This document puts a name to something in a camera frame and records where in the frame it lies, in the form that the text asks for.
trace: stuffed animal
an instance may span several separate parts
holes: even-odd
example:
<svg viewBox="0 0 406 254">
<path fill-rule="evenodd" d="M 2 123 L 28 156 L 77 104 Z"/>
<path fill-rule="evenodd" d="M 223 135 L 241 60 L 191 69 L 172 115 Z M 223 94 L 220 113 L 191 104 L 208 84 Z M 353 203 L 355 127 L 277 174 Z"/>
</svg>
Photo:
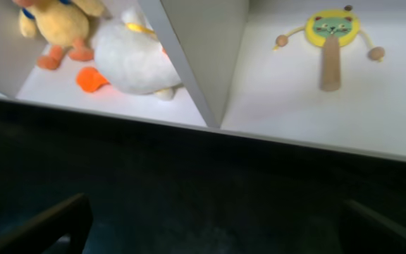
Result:
<svg viewBox="0 0 406 254">
<path fill-rule="evenodd" d="M 136 8 L 125 11 L 122 20 L 102 31 L 95 49 L 97 68 L 82 69 L 78 85 L 95 92 L 111 83 L 124 93 L 171 100 L 181 80 L 154 31 Z"/>
<path fill-rule="evenodd" d="M 106 8 L 100 0 L 13 1 L 22 7 L 19 17 L 21 34 L 24 37 L 35 37 L 37 25 L 52 45 L 48 55 L 38 58 L 37 65 L 40 68 L 57 69 L 67 47 L 73 47 L 68 53 L 73 60 L 93 60 L 93 50 L 85 45 L 89 35 L 89 21 L 84 13 L 101 16 Z"/>
<path fill-rule="evenodd" d="M 299 31 L 305 31 L 309 42 L 314 46 L 323 47 L 323 71 L 321 89 L 324 91 L 335 91 L 340 87 L 340 47 L 348 45 L 361 34 L 366 42 L 369 51 L 369 58 L 375 61 L 383 61 L 385 49 L 375 47 L 367 33 L 360 28 L 359 18 L 352 12 L 351 6 L 344 10 L 327 10 L 315 13 L 309 18 L 307 24 L 290 31 L 286 35 L 276 38 L 277 50 L 288 43 L 289 36 Z"/>
</svg>

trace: wooden ball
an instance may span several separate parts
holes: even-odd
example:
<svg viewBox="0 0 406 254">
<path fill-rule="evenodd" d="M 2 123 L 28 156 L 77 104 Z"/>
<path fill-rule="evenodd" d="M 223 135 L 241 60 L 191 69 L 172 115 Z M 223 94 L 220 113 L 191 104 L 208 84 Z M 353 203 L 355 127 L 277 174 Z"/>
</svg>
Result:
<svg viewBox="0 0 406 254">
<path fill-rule="evenodd" d="M 288 37 L 286 35 L 280 35 L 276 38 L 276 44 L 280 47 L 286 46 L 288 43 Z"/>
<path fill-rule="evenodd" d="M 382 59 L 385 56 L 385 49 L 383 47 L 374 47 L 369 51 L 369 58 L 375 61 Z"/>
</svg>

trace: plush duck's leg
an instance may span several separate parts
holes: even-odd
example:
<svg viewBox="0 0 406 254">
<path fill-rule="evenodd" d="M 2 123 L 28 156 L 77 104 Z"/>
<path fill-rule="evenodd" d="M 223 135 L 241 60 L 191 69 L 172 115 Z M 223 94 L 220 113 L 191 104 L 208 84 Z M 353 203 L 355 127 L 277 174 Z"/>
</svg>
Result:
<svg viewBox="0 0 406 254">
<path fill-rule="evenodd" d="M 368 57 L 374 61 L 383 61 L 383 58 L 385 56 L 385 49 L 383 47 L 375 47 L 374 43 L 372 43 L 371 38 L 365 31 L 360 30 L 359 33 L 363 36 L 364 40 L 366 40 L 367 46 L 370 48 Z"/>
<path fill-rule="evenodd" d="M 171 101 L 175 95 L 175 91 L 173 88 L 166 88 L 154 92 L 154 95 L 163 101 Z"/>
<path fill-rule="evenodd" d="M 56 70 L 61 64 L 62 58 L 63 58 L 62 47 L 54 45 L 49 50 L 47 56 L 41 56 L 38 58 L 37 65 L 43 69 Z"/>
<path fill-rule="evenodd" d="M 73 42 L 73 49 L 70 50 L 68 56 L 75 61 L 90 61 L 93 60 L 93 49 L 85 46 L 83 38 L 78 38 Z"/>
<path fill-rule="evenodd" d="M 273 50 L 277 50 L 279 47 L 284 47 L 288 43 L 288 37 L 295 34 L 296 32 L 303 31 L 305 27 L 299 27 L 295 28 L 294 30 L 288 32 L 285 35 L 280 35 L 276 38 L 275 40 L 275 47 L 273 47 Z"/>
<path fill-rule="evenodd" d="M 95 92 L 109 81 L 93 67 L 83 68 L 76 77 L 76 83 L 85 92 Z"/>
</svg>

